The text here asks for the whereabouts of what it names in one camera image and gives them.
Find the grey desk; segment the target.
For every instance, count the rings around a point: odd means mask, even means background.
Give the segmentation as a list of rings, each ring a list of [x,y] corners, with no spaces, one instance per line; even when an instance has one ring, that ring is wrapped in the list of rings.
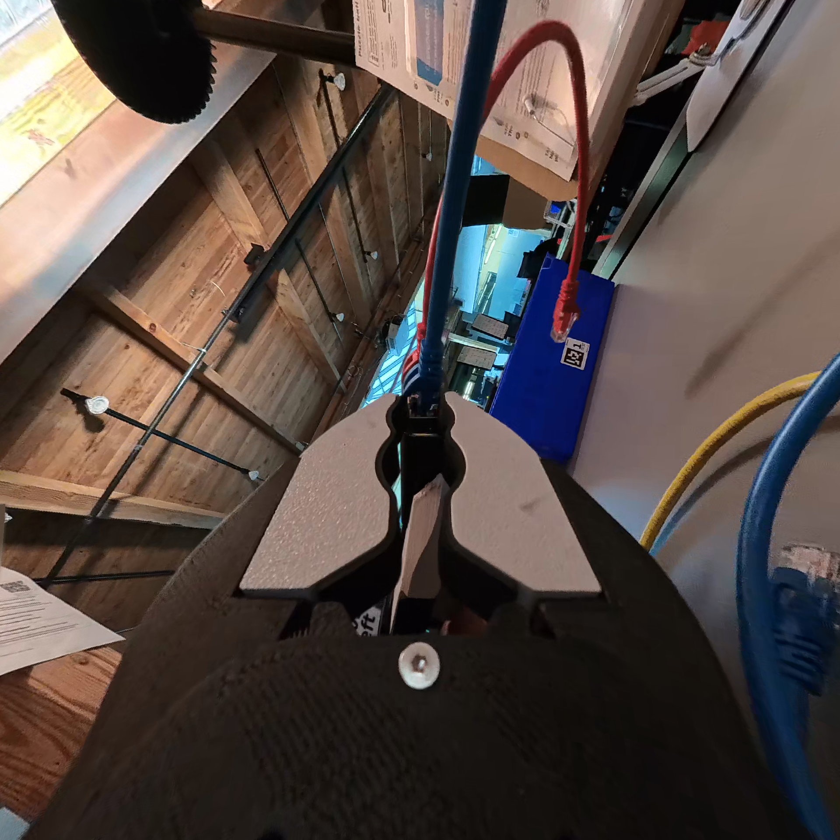
[[[573,477],[635,538],[698,445],[839,345],[839,4],[793,2],[615,274]],[[791,412],[738,433],[691,483],[655,557],[703,626],[754,733],[735,591],[744,503]],[[773,525],[838,554],[838,406]]]

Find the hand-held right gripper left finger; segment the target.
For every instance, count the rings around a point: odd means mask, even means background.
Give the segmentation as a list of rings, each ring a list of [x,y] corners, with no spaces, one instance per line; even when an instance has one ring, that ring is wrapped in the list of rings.
[[[320,436],[301,456],[239,590],[280,599],[383,599],[401,573],[395,394]]]

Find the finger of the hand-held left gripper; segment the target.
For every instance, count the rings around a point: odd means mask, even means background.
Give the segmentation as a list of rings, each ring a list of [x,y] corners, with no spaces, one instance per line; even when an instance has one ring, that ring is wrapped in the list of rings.
[[[398,599],[434,599],[441,590],[438,545],[442,504],[449,486],[438,474],[416,493],[402,550],[402,572],[395,594]]]

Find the blue plastic bin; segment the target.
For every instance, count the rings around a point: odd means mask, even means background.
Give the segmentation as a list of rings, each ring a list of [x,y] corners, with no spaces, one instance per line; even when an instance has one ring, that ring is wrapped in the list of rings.
[[[490,407],[541,458],[564,466],[578,444],[616,288],[581,271],[580,317],[556,343],[553,308],[567,273],[565,262],[545,257]]]

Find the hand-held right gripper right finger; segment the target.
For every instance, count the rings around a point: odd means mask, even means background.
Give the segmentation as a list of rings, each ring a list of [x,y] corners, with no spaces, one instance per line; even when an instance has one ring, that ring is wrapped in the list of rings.
[[[538,454],[464,397],[444,395],[455,465],[444,581],[471,608],[592,599],[602,585]]]

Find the black network splitter box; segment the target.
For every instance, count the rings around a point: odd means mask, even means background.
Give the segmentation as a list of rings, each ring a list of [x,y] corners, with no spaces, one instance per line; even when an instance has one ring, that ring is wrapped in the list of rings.
[[[416,395],[401,396],[396,408],[399,501],[402,531],[406,532],[413,500],[443,470],[443,426],[437,408],[423,413]]]

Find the printed instruction sheet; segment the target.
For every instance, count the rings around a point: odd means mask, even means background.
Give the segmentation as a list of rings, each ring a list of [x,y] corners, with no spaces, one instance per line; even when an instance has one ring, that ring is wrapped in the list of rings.
[[[567,24],[584,62],[590,129],[627,54],[644,2],[512,1],[493,64],[543,20]],[[353,1],[356,65],[444,116],[455,117],[469,41],[470,1]],[[564,48],[530,51],[505,84],[481,135],[569,180],[576,164],[576,126]]]

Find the white printed paper sheet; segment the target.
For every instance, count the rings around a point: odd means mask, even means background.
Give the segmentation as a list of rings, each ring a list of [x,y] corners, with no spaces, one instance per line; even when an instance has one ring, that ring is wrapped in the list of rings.
[[[2,676],[122,641],[27,576],[1,569]]]

